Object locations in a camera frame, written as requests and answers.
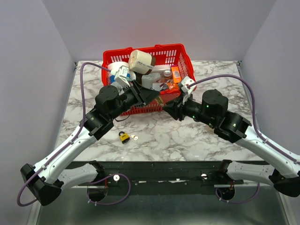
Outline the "small brass padlock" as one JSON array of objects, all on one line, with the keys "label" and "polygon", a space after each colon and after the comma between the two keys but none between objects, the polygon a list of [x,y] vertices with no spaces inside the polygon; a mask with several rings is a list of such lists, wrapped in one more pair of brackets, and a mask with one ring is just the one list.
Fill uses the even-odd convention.
[{"label": "small brass padlock", "polygon": [[159,106],[161,106],[161,107],[165,106],[165,102],[164,102],[164,100],[160,96],[158,96],[157,98],[155,98],[155,101],[157,102],[157,104]]}]

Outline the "small silver keys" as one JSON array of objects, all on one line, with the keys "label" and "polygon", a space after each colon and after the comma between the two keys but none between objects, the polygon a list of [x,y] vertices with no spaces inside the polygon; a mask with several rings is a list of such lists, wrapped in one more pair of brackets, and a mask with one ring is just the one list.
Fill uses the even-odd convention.
[{"label": "small silver keys", "polygon": [[130,138],[134,139],[135,141],[138,140],[138,136],[136,135],[131,135]]}]

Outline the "yellow padlock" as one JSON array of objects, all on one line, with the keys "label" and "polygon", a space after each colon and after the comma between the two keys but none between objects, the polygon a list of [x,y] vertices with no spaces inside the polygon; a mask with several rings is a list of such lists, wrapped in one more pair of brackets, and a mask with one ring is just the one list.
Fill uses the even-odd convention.
[{"label": "yellow padlock", "polygon": [[130,136],[123,131],[119,132],[119,138],[120,138],[122,144],[125,144],[130,140]]}]

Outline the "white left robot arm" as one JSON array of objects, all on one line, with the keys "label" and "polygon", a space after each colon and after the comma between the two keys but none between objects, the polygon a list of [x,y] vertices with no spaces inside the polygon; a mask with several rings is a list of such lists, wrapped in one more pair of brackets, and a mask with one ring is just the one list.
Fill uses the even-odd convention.
[{"label": "white left robot arm", "polygon": [[122,94],[115,86],[102,87],[93,109],[84,113],[80,125],[65,142],[41,161],[25,164],[20,169],[24,181],[21,189],[28,188],[43,206],[55,201],[63,188],[74,183],[72,178],[62,176],[66,167],[113,128],[115,118],[132,106],[148,105],[159,95],[159,91],[147,89],[136,81],[132,81]]}]

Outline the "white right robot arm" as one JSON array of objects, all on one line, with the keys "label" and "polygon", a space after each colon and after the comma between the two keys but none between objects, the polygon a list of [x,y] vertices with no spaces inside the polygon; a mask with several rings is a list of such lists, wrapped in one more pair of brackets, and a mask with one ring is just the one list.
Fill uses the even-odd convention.
[{"label": "white right robot arm", "polygon": [[180,95],[166,103],[163,110],[175,120],[190,117],[213,129],[218,137],[250,150],[262,158],[266,165],[252,165],[225,160],[216,171],[218,182],[250,180],[273,186],[278,192],[290,196],[300,195],[300,157],[275,141],[257,134],[254,125],[241,115],[228,109],[228,98],[218,90],[208,90],[202,103],[193,97]]}]

